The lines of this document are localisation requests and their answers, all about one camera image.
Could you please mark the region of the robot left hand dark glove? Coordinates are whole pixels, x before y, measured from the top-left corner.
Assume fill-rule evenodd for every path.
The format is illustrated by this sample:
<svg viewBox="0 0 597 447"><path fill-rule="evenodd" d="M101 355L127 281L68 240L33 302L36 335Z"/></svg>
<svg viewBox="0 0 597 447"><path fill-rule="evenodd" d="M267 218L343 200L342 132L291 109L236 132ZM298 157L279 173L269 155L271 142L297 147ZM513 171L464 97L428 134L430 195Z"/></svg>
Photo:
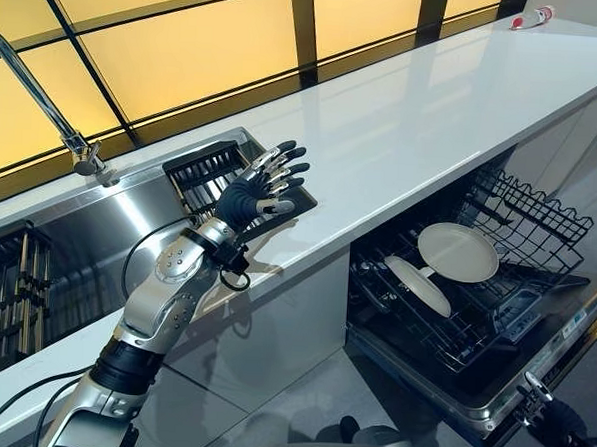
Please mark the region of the robot left hand dark glove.
<svg viewBox="0 0 597 447"><path fill-rule="evenodd" d="M310 164L296 162L306 148L295 140L281 142L256 158L221 193L214 216L232 230L243 232L261 216L291 213L296 203L289 192L300 187Z"/></svg>

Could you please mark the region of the robot right hand dark glove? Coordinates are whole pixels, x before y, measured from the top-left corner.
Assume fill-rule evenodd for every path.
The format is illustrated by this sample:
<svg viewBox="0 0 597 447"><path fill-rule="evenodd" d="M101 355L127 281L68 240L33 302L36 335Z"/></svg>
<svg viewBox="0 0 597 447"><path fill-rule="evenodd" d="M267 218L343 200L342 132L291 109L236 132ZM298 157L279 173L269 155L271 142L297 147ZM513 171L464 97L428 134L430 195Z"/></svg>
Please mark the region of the robot right hand dark glove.
<svg viewBox="0 0 597 447"><path fill-rule="evenodd" d="M515 416L544 447L569 447L587 435L584 421L568 404L557 399L534 373L526 371L528 388L518 385L524 398Z"/></svg>

